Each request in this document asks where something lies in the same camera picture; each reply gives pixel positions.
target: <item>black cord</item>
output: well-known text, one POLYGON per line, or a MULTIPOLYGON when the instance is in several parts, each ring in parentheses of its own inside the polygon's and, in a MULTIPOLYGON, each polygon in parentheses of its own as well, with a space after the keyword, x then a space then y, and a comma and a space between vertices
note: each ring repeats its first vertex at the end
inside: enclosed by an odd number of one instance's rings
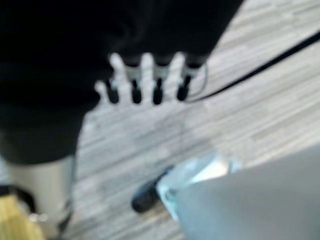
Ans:
POLYGON ((246 80, 248 80, 249 78, 253 77, 254 75, 257 75, 261 72, 263 72, 264 70, 272 67, 273 65, 276 65, 278 64, 279 62, 283 61, 284 59, 290 57, 291 55, 293 54, 296 54, 298 52, 300 52, 301 50, 305 49, 306 47, 316 43, 317 41, 320 40, 320 31, 318 31, 317 33, 315 33, 314 35, 306 38, 305 40, 301 41, 300 43, 298 43, 297 45, 291 47, 290 49, 286 50, 285 52, 281 53, 280 55, 274 57, 273 59, 267 61, 265 64, 257 67, 256 69, 254 69, 253 71, 249 72, 248 74, 232 81, 231 83, 225 85, 224 87, 212 92, 212 93, 209 93, 205 96, 202 96, 202 97, 199 97, 197 99, 194 99, 194 100, 188 100, 188 101, 185 101, 186 103, 188 104, 191 104, 191 103, 195 103, 195 102, 199 102, 199 101, 202 101, 202 100, 205 100, 205 99, 208 99, 208 98, 211 98, 217 94, 220 94, 232 87, 234 87, 235 85, 238 85, 246 80))

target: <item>wood-grain flooring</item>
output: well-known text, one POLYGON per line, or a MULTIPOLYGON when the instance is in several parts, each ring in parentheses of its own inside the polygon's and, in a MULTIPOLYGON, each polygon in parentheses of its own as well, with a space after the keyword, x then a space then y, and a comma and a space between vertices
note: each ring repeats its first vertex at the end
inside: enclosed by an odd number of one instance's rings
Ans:
MULTIPOLYGON (((320 1, 247 0, 208 60, 206 93, 320 30, 320 1)), ((133 105, 115 56, 120 104, 104 96, 86 117, 79 141, 71 240, 182 240, 159 204, 145 215, 131 196, 168 165, 219 151, 244 162, 272 161, 320 142, 320 44, 214 98, 177 102, 177 55, 165 101, 153 106, 151 64, 143 58, 143 102, 133 105)), ((202 84, 204 72, 192 83, 202 84)), ((104 87, 97 85, 99 91, 104 87)), ((0 182, 7 178, 0 166, 0 182)))

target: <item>yellow object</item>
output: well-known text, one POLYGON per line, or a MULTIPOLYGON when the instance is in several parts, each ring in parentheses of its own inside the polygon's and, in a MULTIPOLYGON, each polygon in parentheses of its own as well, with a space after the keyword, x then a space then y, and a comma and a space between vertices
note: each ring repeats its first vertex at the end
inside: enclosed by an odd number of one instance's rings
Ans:
POLYGON ((14 195, 0 197, 0 240, 45 240, 40 228, 19 208, 14 195))

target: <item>gray surface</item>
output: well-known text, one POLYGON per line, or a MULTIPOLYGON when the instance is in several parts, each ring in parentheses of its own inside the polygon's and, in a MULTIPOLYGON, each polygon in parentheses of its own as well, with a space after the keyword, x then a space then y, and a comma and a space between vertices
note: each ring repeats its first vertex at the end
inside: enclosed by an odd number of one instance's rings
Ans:
MULTIPOLYGON (((210 58, 209 90, 241 76, 320 28, 316 0, 248 0, 210 58)), ((181 56, 172 63, 165 102, 152 104, 149 56, 143 59, 143 103, 131 104, 117 58, 120 104, 106 98, 86 118, 78 151, 75 240, 181 240, 159 205, 144 216, 130 198, 172 163, 218 149, 243 161, 271 161, 320 142, 320 45, 210 100, 175 100, 181 56)), ((201 85, 201 76, 194 90, 201 85)), ((0 167, 0 181, 6 178, 0 167)))
POLYGON ((318 144, 180 189, 175 209, 188 239, 318 240, 319 158, 318 144))

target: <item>gray carpet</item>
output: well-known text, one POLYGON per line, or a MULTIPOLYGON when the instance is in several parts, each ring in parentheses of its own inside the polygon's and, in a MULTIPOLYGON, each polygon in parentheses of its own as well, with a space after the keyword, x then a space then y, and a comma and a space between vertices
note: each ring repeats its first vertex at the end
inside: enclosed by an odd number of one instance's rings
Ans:
MULTIPOLYGON (((206 92, 221 87, 320 29, 316 0, 247 0, 208 61, 206 92)), ((130 208, 135 190, 170 164, 219 151, 228 158, 272 161, 320 142, 320 45, 212 99, 175 100, 177 55, 165 101, 153 106, 151 64, 143 58, 143 103, 133 105, 117 56, 120 104, 106 97, 86 117, 78 150, 72 240, 181 240, 159 204, 145 215, 130 208)), ((201 87, 204 71, 192 83, 201 87)), ((104 92, 104 87, 97 84, 104 92)), ((0 166, 0 182, 7 179, 0 166)))

